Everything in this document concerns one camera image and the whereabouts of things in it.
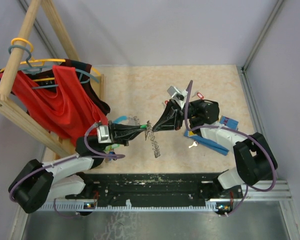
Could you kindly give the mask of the steel key ring disc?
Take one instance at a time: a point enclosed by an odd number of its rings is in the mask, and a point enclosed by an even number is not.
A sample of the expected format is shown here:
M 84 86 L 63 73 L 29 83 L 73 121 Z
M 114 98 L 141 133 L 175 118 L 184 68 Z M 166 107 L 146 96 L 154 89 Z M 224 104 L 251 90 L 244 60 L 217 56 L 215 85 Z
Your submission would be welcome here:
M 152 129 L 152 124 L 148 120 L 145 125 L 145 140 L 149 140 L 152 146 L 153 154 L 155 158 L 161 156 L 160 147 L 158 142 L 156 141 L 155 133 Z

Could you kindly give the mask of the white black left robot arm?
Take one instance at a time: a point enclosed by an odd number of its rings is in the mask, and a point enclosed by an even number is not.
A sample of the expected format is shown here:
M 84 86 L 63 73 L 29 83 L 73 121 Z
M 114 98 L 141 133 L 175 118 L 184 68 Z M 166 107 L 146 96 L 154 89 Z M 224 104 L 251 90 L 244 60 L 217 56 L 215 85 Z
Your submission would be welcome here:
M 34 213 L 48 201 L 79 195 L 85 199 L 94 192 L 84 171 L 98 167 L 105 159 L 123 159 L 113 145 L 128 146 L 147 130 L 147 125 L 95 122 L 76 141 L 75 153 L 46 163 L 30 160 L 8 188 L 9 198 L 27 214 Z

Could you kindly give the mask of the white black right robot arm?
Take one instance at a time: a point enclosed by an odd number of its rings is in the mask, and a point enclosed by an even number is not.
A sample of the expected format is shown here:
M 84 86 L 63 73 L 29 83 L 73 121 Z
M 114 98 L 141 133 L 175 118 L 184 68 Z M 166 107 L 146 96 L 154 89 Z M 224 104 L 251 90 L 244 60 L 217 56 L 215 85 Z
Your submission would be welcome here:
M 248 135 L 230 127 L 232 120 L 220 121 L 219 113 L 219 104 L 215 101 L 171 99 L 152 130 L 176 131 L 185 125 L 185 136 L 225 155 L 233 153 L 235 167 L 221 173 L 213 185 L 213 192 L 219 198 L 225 198 L 234 186 L 254 187 L 267 178 L 272 178 L 268 190 L 273 189 L 278 164 L 265 137 L 259 132 Z

